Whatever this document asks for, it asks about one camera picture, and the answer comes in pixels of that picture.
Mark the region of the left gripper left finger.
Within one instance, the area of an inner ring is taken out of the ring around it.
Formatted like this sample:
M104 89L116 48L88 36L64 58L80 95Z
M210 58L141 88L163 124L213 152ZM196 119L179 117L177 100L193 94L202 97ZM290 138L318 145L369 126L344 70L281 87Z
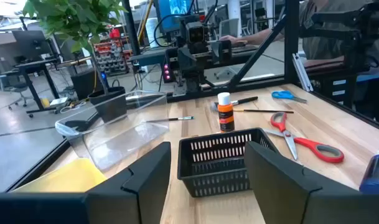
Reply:
M0 223L159 223L171 144L162 142L82 193L0 193Z

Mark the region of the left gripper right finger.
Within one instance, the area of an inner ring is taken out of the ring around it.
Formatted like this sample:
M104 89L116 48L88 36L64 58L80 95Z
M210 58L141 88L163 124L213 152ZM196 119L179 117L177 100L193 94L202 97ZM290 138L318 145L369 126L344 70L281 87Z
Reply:
M266 223L379 223L379 194L363 194L256 142L245 146L245 165Z

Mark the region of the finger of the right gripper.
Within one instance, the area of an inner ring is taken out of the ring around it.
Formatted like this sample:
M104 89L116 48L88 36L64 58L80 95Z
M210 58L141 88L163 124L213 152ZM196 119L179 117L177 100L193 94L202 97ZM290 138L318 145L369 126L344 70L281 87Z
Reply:
M229 40L211 43L212 62L224 63L232 58L232 43Z
M181 74L190 75L192 73L193 56L187 47L178 48L177 61Z

